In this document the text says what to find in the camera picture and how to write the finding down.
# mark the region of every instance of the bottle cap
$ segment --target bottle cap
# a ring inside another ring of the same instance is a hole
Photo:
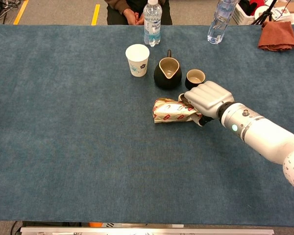
[[[158,0],[148,0],[148,3],[149,3],[150,5],[155,5],[155,4],[158,3]]]

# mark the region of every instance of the red cloth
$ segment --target red cloth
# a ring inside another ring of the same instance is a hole
[[[255,11],[258,7],[260,6],[264,6],[265,5],[265,1],[264,0],[250,0],[249,1],[249,4],[252,4],[252,3],[257,3],[257,6],[255,8],[255,10],[251,13],[251,16],[254,16],[255,15]]]
[[[291,50],[294,47],[294,31],[290,21],[266,21],[262,25],[262,33],[258,48],[270,51]]]

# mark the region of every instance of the gray floor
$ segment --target gray floor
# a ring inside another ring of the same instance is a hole
[[[19,24],[75,24],[91,25],[95,5],[99,4],[97,25],[106,25],[106,3],[104,0],[28,0]],[[218,0],[170,0],[171,17],[174,25],[209,25]],[[6,24],[13,24],[19,9],[8,12]],[[9,235],[14,221],[0,221],[0,235]],[[16,231],[21,222],[15,225]],[[294,228],[189,225],[192,228],[266,228],[276,235],[294,235]]]

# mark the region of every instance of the person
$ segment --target person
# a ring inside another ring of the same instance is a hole
[[[147,0],[105,0],[108,3],[107,23],[144,25],[143,10]],[[169,0],[159,0],[162,7],[161,24],[172,25]]]

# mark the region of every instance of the white basket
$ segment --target white basket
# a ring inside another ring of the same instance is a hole
[[[251,24],[255,20],[254,16],[246,15],[239,4],[236,4],[232,18],[239,25]]]

